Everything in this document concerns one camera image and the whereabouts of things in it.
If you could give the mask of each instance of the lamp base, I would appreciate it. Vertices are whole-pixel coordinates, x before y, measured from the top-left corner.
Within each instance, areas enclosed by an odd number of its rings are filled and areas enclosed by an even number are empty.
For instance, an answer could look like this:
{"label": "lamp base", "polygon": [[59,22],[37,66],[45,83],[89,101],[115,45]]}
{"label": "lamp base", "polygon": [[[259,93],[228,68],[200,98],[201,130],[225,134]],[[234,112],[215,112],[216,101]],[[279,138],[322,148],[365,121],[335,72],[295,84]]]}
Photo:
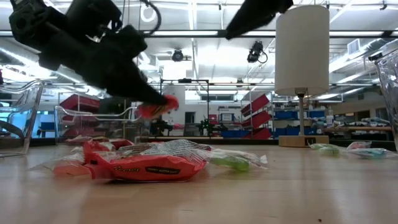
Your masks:
{"label": "lamp base", "polygon": [[315,143],[329,144],[329,136],[279,136],[281,147],[310,147]]}

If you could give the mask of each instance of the orange candy wrapper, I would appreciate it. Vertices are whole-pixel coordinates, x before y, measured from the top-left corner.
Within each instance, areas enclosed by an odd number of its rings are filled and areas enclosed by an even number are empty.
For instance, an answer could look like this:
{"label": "orange candy wrapper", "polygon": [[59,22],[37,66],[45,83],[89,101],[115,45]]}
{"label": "orange candy wrapper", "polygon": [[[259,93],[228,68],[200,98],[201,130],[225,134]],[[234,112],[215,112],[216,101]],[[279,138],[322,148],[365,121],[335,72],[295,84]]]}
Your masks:
{"label": "orange candy wrapper", "polygon": [[165,97],[167,99],[167,104],[164,106],[145,105],[145,104],[140,105],[138,110],[141,116],[143,118],[152,119],[170,110],[178,109],[179,103],[177,97],[173,95],[165,95]]}

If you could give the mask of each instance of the security camera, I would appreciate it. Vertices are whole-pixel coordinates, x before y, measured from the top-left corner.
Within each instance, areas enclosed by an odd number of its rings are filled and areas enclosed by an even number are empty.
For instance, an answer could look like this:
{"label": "security camera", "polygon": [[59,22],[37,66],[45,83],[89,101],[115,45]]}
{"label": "security camera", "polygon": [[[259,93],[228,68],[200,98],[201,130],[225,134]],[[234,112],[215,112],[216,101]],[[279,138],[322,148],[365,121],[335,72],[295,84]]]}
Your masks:
{"label": "security camera", "polygon": [[182,53],[182,51],[179,49],[174,50],[174,53],[172,55],[172,60],[174,62],[181,62],[183,59],[184,59],[184,54]]}
{"label": "security camera", "polygon": [[261,41],[255,41],[253,46],[251,47],[248,55],[248,62],[249,63],[254,63],[254,62],[260,62],[259,58],[261,54],[265,54],[263,51],[264,46],[262,45]]}

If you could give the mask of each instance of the laboratory room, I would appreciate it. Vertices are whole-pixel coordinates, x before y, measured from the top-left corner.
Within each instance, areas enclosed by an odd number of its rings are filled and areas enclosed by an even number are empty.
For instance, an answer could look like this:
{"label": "laboratory room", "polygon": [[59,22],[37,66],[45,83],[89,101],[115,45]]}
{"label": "laboratory room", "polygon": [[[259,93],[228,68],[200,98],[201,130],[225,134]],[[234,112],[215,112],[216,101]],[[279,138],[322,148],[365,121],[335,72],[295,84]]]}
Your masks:
{"label": "laboratory room", "polygon": [[0,0],[2,224],[395,224],[397,0]]}

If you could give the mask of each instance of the red storage bin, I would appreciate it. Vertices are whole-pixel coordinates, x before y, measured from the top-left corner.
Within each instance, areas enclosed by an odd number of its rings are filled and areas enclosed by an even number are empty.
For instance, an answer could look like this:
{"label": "red storage bin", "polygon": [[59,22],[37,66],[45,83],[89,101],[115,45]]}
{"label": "red storage bin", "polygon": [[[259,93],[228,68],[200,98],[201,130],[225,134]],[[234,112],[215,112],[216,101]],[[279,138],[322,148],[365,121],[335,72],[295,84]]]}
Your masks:
{"label": "red storage bin", "polygon": [[[269,132],[268,128],[257,128],[253,131],[253,139],[256,139],[256,140],[269,139],[271,136],[272,136],[272,134]],[[251,133],[247,134],[244,138],[252,139]]]}
{"label": "red storage bin", "polygon": [[[268,122],[271,119],[271,116],[266,111],[263,111],[263,112],[260,112],[258,114],[255,114],[252,117],[252,119],[253,119],[253,127],[252,127],[252,129],[256,129],[260,125]],[[251,125],[251,119],[250,118],[248,118],[247,120],[245,120],[242,123],[242,127],[243,128],[250,127],[250,125]]]}
{"label": "red storage bin", "polygon": [[[265,105],[269,103],[269,100],[266,95],[261,95],[257,99],[255,99],[253,102],[251,102],[251,110],[252,112],[256,112],[260,108],[263,108]],[[242,115],[243,116],[249,116],[250,113],[250,104],[246,105],[242,110]]]}

